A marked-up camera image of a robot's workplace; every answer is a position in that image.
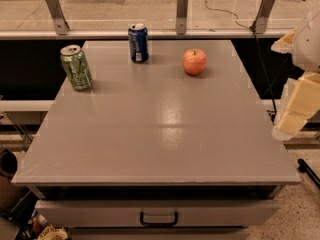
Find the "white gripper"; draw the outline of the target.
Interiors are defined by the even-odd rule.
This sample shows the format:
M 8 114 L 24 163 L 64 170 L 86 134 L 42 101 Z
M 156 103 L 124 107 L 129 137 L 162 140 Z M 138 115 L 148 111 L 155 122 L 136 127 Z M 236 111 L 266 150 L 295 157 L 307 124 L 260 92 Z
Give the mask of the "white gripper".
M 281 54 L 292 51 L 293 64 L 310 71 L 297 80 L 289 78 L 282 91 L 272 136 L 288 141 L 320 110 L 320 74 L 316 73 L 320 71 L 320 10 L 310 11 L 297 29 L 275 41 L 271 50 Z

